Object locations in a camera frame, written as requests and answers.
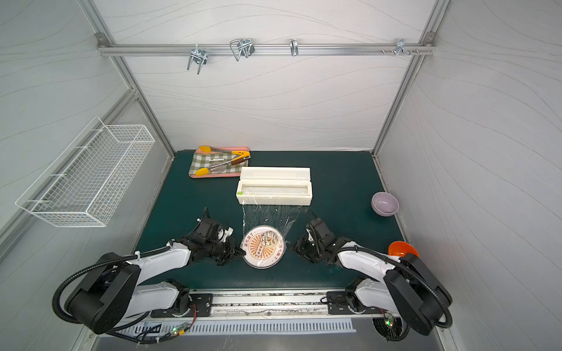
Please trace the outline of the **clear plastic wrap sheet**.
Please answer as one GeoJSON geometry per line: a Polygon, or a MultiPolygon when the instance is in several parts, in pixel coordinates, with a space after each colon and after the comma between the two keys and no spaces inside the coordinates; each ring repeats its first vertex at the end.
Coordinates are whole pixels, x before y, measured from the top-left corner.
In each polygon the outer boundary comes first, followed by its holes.
{"type": "Polygon", "coordinates": [[[257,226],[265,225],[277,229],[286,239],[299,219],[303,206],[243,205],[242,210],[244,235],[257,226]]]}

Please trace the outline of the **round patterned plate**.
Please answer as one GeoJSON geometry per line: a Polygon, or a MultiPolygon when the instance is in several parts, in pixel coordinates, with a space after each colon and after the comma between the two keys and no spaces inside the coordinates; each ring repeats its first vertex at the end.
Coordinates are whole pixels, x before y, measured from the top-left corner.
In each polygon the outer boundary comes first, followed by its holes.
{"type": "Polygon", "coordinates": [[[244,261],[255,269],[270,269],[278,264],[286,252],[283,235],[269,226],[257,226],[243,238],[241,249],[244,261]]]}

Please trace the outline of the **white plastic wrap dispenser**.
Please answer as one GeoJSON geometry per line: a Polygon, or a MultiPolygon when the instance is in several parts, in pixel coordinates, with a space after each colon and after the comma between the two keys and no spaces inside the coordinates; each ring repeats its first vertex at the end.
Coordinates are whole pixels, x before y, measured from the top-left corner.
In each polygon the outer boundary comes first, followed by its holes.
{"type": "Polygon", "coordinates": [[[310,168],[243,167],[236,196],[241,205],[309,206],[310,168]]]}

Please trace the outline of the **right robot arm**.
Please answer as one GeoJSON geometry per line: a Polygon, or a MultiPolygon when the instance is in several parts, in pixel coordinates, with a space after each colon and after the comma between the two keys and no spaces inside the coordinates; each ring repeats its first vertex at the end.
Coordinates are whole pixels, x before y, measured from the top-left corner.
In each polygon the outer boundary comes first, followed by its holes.
{"type": "Polygon", "coordinates": [[[336,236],[323,219],[307,223],[306,234],[292,250],[311,263],[326,263],[356,271],[343,292],[328,292],[324,300],[329,313],[369,314],[380,312],[381,329],[396,326],[397,342],[410,330],[427,336],[434,328],[453,325],[452,296],[425,263],[415,254],[392,256],[363,247],[349,238],[336,236]]]}

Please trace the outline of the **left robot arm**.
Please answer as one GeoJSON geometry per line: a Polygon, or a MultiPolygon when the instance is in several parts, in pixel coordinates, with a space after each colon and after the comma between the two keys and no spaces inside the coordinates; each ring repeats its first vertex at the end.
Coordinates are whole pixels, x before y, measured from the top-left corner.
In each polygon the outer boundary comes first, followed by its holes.
{"type": "Polygon", "coordinates": [[[232,232],[206,217],[190,233],[159,249],[128,256],[104,254],[58,286],[52,309],[59,319],[96,334],[113,332],[122,320],[137,314],[163,311],[169,317],[183,316],[192,308],[189,288],[174,280],[153,285],[146,281],[204,260],[224,266],[244,257],[232,232]]]}

